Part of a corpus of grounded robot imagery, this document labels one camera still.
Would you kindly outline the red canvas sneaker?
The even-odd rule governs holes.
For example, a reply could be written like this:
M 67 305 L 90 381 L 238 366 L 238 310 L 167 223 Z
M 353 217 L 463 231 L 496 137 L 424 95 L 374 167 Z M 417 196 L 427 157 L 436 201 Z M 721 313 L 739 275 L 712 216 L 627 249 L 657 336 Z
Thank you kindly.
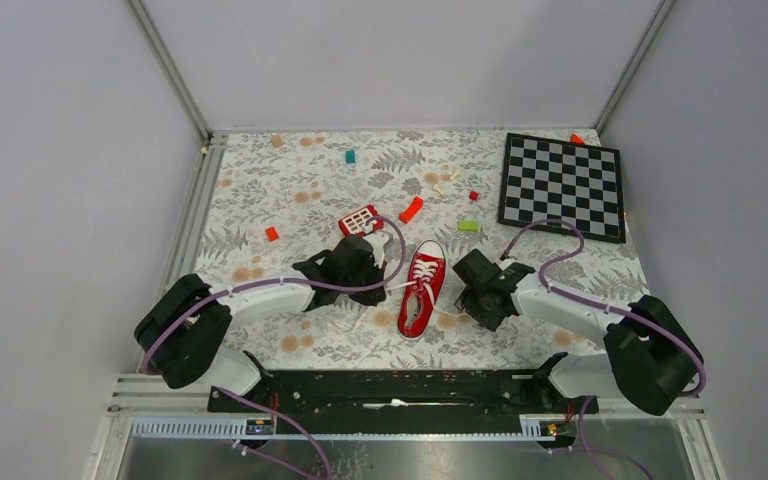
M 404 338 L 417 339 L 424 334 L 435 312 L 446 271 L 446 256 L 439 242 L 426 240 L 417 247 L 408 267 L 397 320 L 397 330 Z

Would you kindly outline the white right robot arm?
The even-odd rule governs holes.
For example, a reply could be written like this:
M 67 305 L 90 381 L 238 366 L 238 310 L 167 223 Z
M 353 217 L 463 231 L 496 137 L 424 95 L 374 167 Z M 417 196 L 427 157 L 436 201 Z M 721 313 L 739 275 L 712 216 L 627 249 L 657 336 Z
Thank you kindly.
M 536 373 L 535 402 L 557 412 L 580 397 L 624 398 L 654 416 L 665 414 L 702 377 L 703 358 L 660 299 L 626 305 L 567 287 L 510 257 L 490 261 L 474 249 L 454 266 L 464 284 L 456 307 L 496 331 L 510 317 L 552 323 L 592 341 L 600 353 L 553 355 Z

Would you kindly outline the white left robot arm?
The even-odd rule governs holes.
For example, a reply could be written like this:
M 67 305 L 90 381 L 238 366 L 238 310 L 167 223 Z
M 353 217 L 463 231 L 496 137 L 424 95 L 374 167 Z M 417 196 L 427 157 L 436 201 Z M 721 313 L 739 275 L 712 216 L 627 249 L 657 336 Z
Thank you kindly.
M 177 280 L 138 323 L 134 337 L 148 371 L 171 389 L 201 383 L 231 391 L 248 411 L 269 401 L 265 369 L 248 353 L 224 347 L 229 330 L 284 314 L 334 304 L 341 295 L 373 306 L 386 297 L 382 281 L 388 232 L 343 238 L 297 262 L 284 275 L 214 288 L 196 274 Z

